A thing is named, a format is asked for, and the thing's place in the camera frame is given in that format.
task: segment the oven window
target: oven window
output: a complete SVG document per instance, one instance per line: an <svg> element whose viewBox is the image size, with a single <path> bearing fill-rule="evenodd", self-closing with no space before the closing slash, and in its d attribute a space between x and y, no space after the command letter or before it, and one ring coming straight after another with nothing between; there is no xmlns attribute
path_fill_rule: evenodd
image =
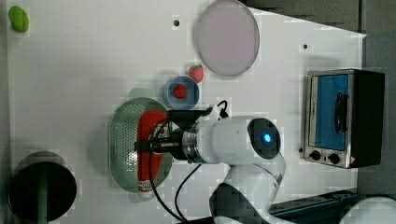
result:
<svg viewBox="0 0 396 224"><path fill-rule="evenodd" d="M337 131L338 95L348 94L348 75L318 78L318 101L315 147L344 151L346 132Z"/></svg>

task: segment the toaster oven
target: toaster oven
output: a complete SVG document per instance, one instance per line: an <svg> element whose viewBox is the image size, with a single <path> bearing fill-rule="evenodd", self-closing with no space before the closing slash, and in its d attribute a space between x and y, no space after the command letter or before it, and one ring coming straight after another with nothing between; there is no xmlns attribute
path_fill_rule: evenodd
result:
<svg viewBox="0 0 396 224"><path fill-rule="evenodd" d="M376 72L310 71L304 158L342 168L379 164L384 84Z"/></svg>

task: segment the black cable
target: black cable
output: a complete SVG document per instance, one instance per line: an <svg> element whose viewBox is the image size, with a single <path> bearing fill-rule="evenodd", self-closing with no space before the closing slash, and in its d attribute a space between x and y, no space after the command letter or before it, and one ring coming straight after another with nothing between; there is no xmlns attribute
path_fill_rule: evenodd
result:
<svg viewBox="0 0 396 224"><path fill-rule="evenodd" d="M163 129L163 127L165 127L166 124L169 123L169 120L168 120L168 119L162 119L162 120L160 120L159 122L157 122L157 123L154 125L154 128L153 128L152 133L154 133L155 128L157 127L157 125L160 124L160 123L162 123L162 122L164 122L164 121L166 121L165 124L163 124L163 125L161 126L161 128L157 131L157 133L155 134L155 136L152 136L152 135L151 135L151 137L153 137L153 140L155 140L155 139L158 138L158 136L159 136L160 133L161 133L161 130ZM153 148L153 145L151 145L151 147L150 147L150 153L149 153L149 158L148 158L148 176L149 176L149 182L150 182L151 188L152 188L152 190L154 191L154 194L155 194L155 196L157 197L158 202L160 202L160 204L163 206L163 208L164 208L170 215L172 215L172 217L176 218L176 219L179 220L179 221L183 221L183 219L182 219L181 217L179 217L178 215L176 215L174 212L172 212L172 210L169 209L168 206L166 206L166 204L163 202L163 200L161 199L160 195L158 194L157 188L155 187L154 181L153 181L153 179L152 179L152 173L151 173L151 161L152 161L153 149L154 149L154 148Z"/></svg>
<svg viewBox="0 0 396 224"><path fill-rule="evenodd" d="M221 105L225 105L225 106L224 106L224 108L222 108L222 109L220 110L219 115L221 116L222 119L226 119L226 118L229 117L228 114L227 114L227 112L226 112L226 110L227 110L227 101L225 101L225 100L221 101L221 102L218 104L218 107L221 106Z"/></svg>
<svg viewBox="0 0 396 224"><path fill-rule="evenodd" d="M180 186L178 187L177 191L176 191L176 195L175 195L175 208L178 212L178 214L181 216L181 218L183 219L183 222L187 222L188 220L183 216L183 214L181 213L180 209L178 209L178 203L177 203L177 198L178 198L178 194L181 191L181 188L183 188L183 185L187 182L187 180L190 178L190 176L192 176L197 170L198 168L200 168L202 166L202 164L197 165L192 171L191 173L186 176L186 178L183 180L183 182L181 182Z"/></svg>
<svg viewBox="0 0 396 224"><path fill-rule="evenodd" d="M223 100L223 101L221 101L220 103L218 103L218 107L219 107L220 105L224 105L224 110L227 110L227 101L226 101L226 100Z"/></svg>

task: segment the green colander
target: green colander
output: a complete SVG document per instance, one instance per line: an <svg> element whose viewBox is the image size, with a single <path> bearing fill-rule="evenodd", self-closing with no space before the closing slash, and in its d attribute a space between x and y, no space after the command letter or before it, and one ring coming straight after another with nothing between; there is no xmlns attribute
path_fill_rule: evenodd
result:
<svg viewBox="0 0 396 224"><path fill-rule="evenodd" d="M134 98L120 106L113 115L108 129L108 163L110 173L116 183L123 189L137 193L137 152L134 150L139 119L149 110L166 108L156 100L148 97ZM155 186L161 185L169 175L173 158L164 153L163 161L154 180Z"/></svg>

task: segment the white table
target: white table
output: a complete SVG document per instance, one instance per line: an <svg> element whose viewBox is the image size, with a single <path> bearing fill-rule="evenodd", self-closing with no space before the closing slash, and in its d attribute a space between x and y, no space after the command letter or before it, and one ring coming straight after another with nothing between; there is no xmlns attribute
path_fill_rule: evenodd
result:
<svg viewBox="0 0 396 224"><path fill-rule="evenodd" d="M200 63L194 22L213 1L8 0L30 16L31 28L7 31L12 167L47 150L62 156L78 181L73 208L53 223L170 223L155 201L132 203L107 166L107 125L132 88L159 96L170 77ZM233 116L259 114L282 133L288 168L275 203L357 186L357 170L306 162L302 143L304 77L311 69L360 68L357 35L313 22L253 10L261 32L257 61L232 79L205 70L202 104L229 99ZM173 27L179 19L180 26ZM179 162L159 191L172 206L193 169ZM227 166L203 166L180 195L187 216L210 216L208 198Z"/></svg>

